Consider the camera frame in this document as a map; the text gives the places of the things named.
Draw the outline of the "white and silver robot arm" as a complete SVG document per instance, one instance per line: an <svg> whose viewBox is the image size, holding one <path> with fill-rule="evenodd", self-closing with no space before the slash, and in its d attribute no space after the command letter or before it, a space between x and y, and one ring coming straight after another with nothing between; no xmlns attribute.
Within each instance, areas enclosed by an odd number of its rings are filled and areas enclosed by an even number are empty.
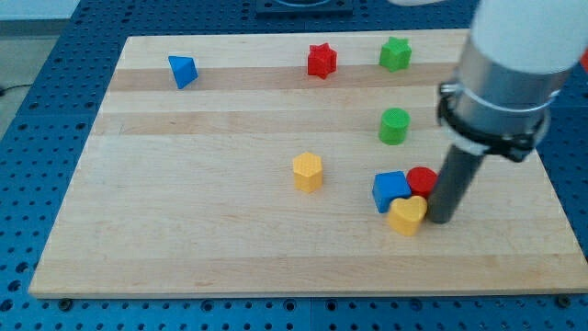
<svg viewBox="0 0 588 331"><path fill-rule="evenodd" d="M482 0L451 80L440 84L448 157L523 161L587 47L587 0Z"/></svg>

